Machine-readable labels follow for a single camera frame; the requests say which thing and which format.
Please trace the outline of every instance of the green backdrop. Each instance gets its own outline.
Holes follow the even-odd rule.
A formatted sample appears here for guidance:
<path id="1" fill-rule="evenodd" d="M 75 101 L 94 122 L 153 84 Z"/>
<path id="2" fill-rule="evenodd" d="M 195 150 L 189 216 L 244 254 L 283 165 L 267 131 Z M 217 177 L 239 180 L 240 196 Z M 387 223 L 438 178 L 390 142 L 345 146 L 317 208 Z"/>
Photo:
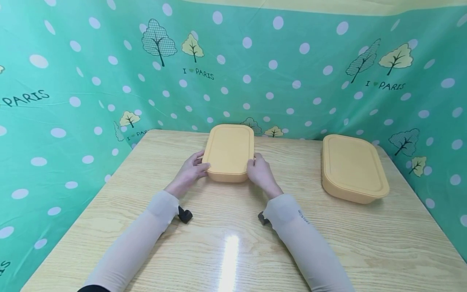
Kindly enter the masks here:
<path id="1" fill-rule="evenodd" d="M 146 131 L 221 123 L 382 146 L 466 258 L 466 22 L 465 6 L 0 1 L 0 290 L 20 290 Z"/>

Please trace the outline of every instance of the plastic box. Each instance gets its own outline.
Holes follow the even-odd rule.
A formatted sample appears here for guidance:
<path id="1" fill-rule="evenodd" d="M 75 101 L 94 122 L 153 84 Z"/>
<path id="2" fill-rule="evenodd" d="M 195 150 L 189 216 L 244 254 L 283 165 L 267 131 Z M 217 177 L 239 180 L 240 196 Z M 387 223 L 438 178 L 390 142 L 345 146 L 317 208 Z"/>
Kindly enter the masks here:
<path id="1" fill-rule="evenodd" d="M 376 148 L 362 139 L 328 135 L 323 139 L 323 188 L 330 195 L 368 204 L 389 193 Z"/>
<path id="2" fill-rule="evenodd" d="M 248 179 L 247 162 L 255 155 L 255 134 L 244 125 L 222 124 L 212 128 L 203 163 L 210 163 L 208 176 L 215 181 L 240 183 Z"/>

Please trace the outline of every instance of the wood grain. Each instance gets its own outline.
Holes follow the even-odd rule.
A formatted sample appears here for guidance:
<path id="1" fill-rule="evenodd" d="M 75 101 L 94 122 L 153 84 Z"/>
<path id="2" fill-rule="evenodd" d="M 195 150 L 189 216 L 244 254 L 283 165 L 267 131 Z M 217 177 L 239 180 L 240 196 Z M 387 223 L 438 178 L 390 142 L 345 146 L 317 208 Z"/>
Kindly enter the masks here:
<path id="1" fill-rule="evenodd" d="M 204 148 L 208 134 L 149 131 L 24 286 L 76 292 L 114 240 Z M 391 191 L 370 205 L 328 195 L 319 141 L 255 138 L 279 185 L 328 240 L 356 291 L 465 291 L 467 266 L 386 153 Z M 266 206 L 251 183 L 198 181 L 127 291 L 309 291 L 287 249 L 257 215 Z"/>

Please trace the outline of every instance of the right hand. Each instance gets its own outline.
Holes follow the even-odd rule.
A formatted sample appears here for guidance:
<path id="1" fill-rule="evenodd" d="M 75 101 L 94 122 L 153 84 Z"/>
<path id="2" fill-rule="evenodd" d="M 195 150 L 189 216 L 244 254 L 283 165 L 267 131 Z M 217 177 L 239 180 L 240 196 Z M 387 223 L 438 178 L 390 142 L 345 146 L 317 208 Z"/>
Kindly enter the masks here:
<path id="1" fill-rule="evenodd" d="M 255 160 L 248 160 L 247 173 L 250 180 L 262 188 L 269 199 L 284 193 L 274 179 L 269 163 L 260 153 L 255 153 Z"/>

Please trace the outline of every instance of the arm sleeve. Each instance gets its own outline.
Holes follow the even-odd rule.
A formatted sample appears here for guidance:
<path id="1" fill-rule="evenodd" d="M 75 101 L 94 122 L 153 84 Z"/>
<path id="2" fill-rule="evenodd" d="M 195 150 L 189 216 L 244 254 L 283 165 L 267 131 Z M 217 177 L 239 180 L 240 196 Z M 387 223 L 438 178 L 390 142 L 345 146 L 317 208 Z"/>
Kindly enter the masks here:
<path id="1" fill-rule="evenodd" d="M 292 195 L 270 200 L 263 215 L 289 249 L 313 292 L 354 292 L 339 259 Z"/>
<path id="2" fill-rule="evenodd" d="M 123 292 L 177 214 L 178 199 L 166 191 L 157 193 L 146 210 L 109 247 L 85 286 Z"/>

